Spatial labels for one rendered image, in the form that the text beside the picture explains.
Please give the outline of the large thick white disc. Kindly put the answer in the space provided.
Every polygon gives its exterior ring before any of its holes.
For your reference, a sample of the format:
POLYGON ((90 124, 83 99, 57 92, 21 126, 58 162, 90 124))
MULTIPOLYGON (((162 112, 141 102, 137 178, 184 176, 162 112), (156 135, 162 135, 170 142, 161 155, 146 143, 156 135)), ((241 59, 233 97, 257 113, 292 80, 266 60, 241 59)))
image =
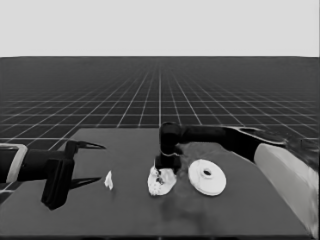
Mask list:
POLYGON ((227 179, 223 170, 215 163, 198 159, 188 168, 188 177, 193 187, 207 196, 217 196, 226 188, 227 179))

